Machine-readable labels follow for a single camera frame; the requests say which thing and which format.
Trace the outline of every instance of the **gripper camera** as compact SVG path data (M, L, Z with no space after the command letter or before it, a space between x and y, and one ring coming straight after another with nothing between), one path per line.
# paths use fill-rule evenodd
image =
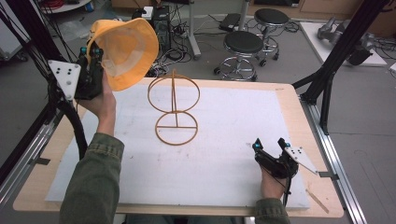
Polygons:
M89 70L87 53L91 56ZM90 52L87 52L87 48L80 49L76 63L49 60L49 67L67 101L91 100L102 92L102 57L103 50L93 42Z
M278 179L292 178L297 174L299 164L315 175L318 173L302 147L291 147L283 138L280 138L277 143L282 149L282 154L279 158L274 158L265 152L259 138L252 145L255 151L254 159L260 166L265 168L271 176Z

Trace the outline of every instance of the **bracket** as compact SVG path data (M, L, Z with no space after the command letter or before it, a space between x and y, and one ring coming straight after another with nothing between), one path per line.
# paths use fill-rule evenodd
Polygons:
M55 75L66 99L72 101L76 93L81 66L76 63L49 60L49 67L53 75Z
M315 175L318 174L318 170L315 165L309 160L308 155L306 155L305 150L302 147L285 147L285 151L291 156L294 161L297 161L303 167L308 169Z

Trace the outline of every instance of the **concrete floor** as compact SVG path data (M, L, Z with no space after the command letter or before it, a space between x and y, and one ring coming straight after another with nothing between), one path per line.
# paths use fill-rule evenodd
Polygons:
M83 25L101 18L113 19L117 13L104 5L93 13L75 10L58 16L62 21L83 18ZM196 20L196 27L206 21L201 33L218 33L217 24L208 17ZM219 79L213 69L230 53L222 46L224 35L197 35L202 57L170 66L187 77ZM303 32L283 32L277 36L281 51L278 61L268 60L256 66L259 82L293 83L316 72L320 61ZM84 39L67 43L78 52ZM396 63L386 60L385 67L342 66L333 81L329 132L349 182L368 223L396 223L396 79L388 68ZM18 144L35 117L47 102L46 81L34 64L9 62L0 67L0 162L3 163ZM297 90L303 93L306 87ZM13 210L19 191L11 195L0 211L0 223L56 223L57 213L23 213ZM292 223L350 223L347 213L341 218L291 218Z

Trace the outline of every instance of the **chair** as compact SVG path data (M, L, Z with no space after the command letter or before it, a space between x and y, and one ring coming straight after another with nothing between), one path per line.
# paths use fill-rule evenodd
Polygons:
M258 24L264 26L264 29L262 30L262 42L264 43L262 52L264 52L264 57L260 61L260 66L263 67L267 62L266 57L268 56L269 52L276 50L276 54L274 55L273 59L277 60L279 57L279 44L271 36L269 36L269 33L274 28L279 28L286 25L286 23L289 22L289 17L279 10L272 8L262 8L254 13L254 20Z
M256 70L247 58L255 58L262 51L262 39L253 33L234 31L224 37L223 45L234 56L220 63L219 67L214 69L215 74L222 74L221 79L227 77L236 81L256 81Z

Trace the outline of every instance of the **white board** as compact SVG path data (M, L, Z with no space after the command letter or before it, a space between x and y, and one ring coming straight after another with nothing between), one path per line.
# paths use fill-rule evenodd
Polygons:
M309 42L312 48L315 50L315 53L320 58L320 61L323 63L326 61L327 57L329 57L330 52L334 45L329 42L327 39L318 39L318 29L322 27L325 23L315 23L315 22L300 22L301 27L303 28L305 36L309 39ZM372 66L372 67L381 67L387 65L387 63L373 50L370 50L373 55L368 57L366 61L360 64L360 66ZM344 62L343 65L351 65L348 62Z
M277 140L290 141L276 93L201 88L199 103L189 110L198 121L198 134L187 145L172 147L155 135L155 122L163 113L149 104L147 88L137 84L116 92L116 136L125 144L120 203L254 207L261 198L261 170L251 145L259 137L277 158ZM151 96L158 106L169 107L169 87L156 86ZM194 87L177 87L177 108L193 104L196 97ZM96 118L87 112L82 122L87 139L92 139ZM77 162L73 140L47 201L63 200ZM300 175L293 178L291 192L288 208L309 208Z

